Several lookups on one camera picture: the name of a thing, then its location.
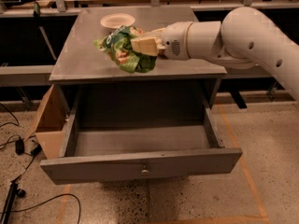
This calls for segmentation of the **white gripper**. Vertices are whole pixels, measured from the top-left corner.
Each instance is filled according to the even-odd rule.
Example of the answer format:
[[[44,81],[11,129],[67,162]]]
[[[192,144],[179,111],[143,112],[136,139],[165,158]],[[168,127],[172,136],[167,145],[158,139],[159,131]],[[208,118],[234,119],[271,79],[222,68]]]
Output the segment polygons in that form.
[[[143,37],[131,40],[132,49],[148,56],[158,56],[164,50],[164,56],[168,59],[189,60],[187,37],[191,25],[191,21],[181,21],[170,24],[165,29],[145,32]]]

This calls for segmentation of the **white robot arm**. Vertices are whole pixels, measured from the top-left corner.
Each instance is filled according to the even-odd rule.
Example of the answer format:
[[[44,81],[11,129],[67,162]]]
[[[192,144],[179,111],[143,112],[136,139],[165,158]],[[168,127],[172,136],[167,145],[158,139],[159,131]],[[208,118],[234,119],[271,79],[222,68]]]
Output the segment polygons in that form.
[[[299,99],[299,45],[252,7],[223,21],[180,21],[131,40],[135,52],[171,60],[201,59],[234,69],[261,66]]]

